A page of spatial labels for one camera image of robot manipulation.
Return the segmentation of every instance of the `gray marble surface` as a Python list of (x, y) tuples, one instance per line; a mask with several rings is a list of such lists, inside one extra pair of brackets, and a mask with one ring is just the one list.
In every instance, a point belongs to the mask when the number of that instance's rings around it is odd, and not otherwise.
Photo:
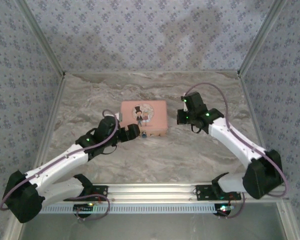
[[(166, 137), (137, 138), (120, 143), (110, 155), (95, 159), (73, 170), (62, 180), (83, 173), (94, 183), (157, 183), (211, 181), (224, 172), (240, 172), (241, 163), (216, 139), (195, 134), (188, 125), (177, 125), (180, 96), (200, 82), (214, 83), (229, 102), (231, 123), (252, 141), (256, 133), (236, 73), (98, 73), (66, 75), (47, 160), (66, 150), (88, 130), (97, 127), (102, 110), (119, 112), (125, 100), (166, 100)], [(220, 94), (211, 86), (200, 86), (208, 108), (225, 112)]]

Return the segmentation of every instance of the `pink box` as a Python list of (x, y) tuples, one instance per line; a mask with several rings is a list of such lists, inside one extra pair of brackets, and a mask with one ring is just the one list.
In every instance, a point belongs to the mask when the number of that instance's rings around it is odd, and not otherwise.
[(121, 127), (138, 124), (142, 137), (165, 136), (168, 129), (167, 102), (123, 101)]

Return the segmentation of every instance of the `top hat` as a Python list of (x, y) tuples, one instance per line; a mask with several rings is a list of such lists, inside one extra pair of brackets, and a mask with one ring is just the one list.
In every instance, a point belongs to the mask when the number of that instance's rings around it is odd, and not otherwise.
[(135, 106), (134, 108), (135, 108), (135, 113), (139, 113), (139, 112), (142, 113), (142, 111), (140, 110), (140, 106)]

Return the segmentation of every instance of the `wall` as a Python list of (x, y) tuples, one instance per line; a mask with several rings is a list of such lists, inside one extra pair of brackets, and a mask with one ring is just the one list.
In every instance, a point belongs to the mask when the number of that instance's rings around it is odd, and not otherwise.
[(59, 80), (15, 2), (0, 1), (0, 200), (10, 174), (32, 168)]
[(288, 1), (243, 79), (267, 147), (282, 156), (300, 226), (300, 0)]
[(272, 3), (27, 2), (66, 72), (236, 70)]

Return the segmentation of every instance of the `blue floral wallpaper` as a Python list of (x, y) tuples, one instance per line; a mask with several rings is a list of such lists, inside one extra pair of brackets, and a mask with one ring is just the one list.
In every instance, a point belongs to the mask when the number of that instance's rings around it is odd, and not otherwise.
[(59, 81), (15, 2), (0, 1), (0, 201), (10, 174), (32, 168)]
[(282, 156), (300, 227), (300, 0), (288, 1), (243, 79), (266, 145)]
[(272, 0), (27, 0), (66, 72), (236, 70)]

